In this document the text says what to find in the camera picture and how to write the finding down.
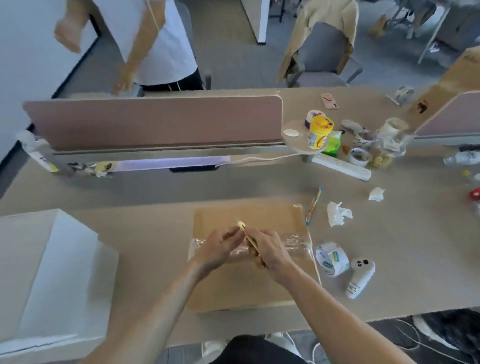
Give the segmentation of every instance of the white power strip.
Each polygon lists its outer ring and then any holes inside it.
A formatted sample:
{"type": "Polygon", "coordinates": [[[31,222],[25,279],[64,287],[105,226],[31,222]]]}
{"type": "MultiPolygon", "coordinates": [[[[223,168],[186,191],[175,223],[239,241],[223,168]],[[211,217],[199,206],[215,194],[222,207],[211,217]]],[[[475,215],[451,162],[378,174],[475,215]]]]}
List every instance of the white power strip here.
{"type": "Polygon", "coordinates": [[[322,166],[337,170],[349,176],[356,177],[363,181],[368,181],[372,176],[372,171],[356,166],[354,164],[339,160],[337,158],[328,156],[326,154],[318,154],[313,157],[313,163],[321,164],[322,166]]]}

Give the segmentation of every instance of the white wall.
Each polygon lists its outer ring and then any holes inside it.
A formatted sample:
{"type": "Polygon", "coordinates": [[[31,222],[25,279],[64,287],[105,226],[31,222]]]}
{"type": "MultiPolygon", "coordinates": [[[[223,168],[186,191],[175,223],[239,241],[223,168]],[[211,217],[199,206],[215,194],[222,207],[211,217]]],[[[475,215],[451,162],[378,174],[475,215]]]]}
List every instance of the white wall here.
{"type": "Polygon", "coordinates": [[[241,0],[258,43],[265,43],[269,0],[241,0]]]}
{"type": "MultiPolygon", "coordinates": [[[[0,161],[30,124],[23,102],[50,98],[81,58],[53,36],[64,7],[62,0],[0,1],[0,161]]],[[[82,51],[95,39],[88,24],[82,51]]]]}

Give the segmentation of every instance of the white t-shirt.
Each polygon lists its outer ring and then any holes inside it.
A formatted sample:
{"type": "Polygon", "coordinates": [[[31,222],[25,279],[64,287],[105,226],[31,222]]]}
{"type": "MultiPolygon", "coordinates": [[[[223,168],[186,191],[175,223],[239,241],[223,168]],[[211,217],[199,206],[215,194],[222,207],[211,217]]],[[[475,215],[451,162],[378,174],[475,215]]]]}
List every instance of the white t-shirt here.
{"type": "MultiPolygon", "coordinates": [[[[140,28],[146,0],[94,0],[126,62],[140,28]]],[[[197,69],[174,0],[165,0],[165,25],[152,49],[140,64],[135,82],[140,85],[163,85],[179,81],[197,69]]]]}

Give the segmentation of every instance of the crumpled tissue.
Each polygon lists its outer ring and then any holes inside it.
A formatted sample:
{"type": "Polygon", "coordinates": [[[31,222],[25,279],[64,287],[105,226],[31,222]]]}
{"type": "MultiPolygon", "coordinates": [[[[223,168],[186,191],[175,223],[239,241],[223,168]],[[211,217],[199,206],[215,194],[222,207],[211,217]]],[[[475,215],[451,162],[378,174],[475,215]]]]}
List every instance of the crumpled tissue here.
{"type": "Polygon", "coordinates": [[[368,196],[369,200],[380,202],[384,199],[384,191],[380,187],[375,187],[372,192],[370,192],[370,196],[368,196]]]}
{"type": "Polygon", "coordinates": [[[330,202],[327,205],[328,223],[330,226],[343,225],[345,218],[353,218],[352,210],[340,207],[341,204],[341,202],[339,204],[330,202]]]}

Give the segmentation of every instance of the yellow lid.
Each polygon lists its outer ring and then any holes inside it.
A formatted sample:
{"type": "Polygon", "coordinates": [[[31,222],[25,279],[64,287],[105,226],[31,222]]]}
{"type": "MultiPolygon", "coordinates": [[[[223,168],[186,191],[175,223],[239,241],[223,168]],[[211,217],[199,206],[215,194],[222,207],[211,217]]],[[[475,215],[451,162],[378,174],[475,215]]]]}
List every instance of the yellow lid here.
{"type": "Polygon", "coordinates": [[[329,135],[333,129],[333,121],[322,115],[315,115],[310,123],[310,131],[316,135],[329,135]]]}

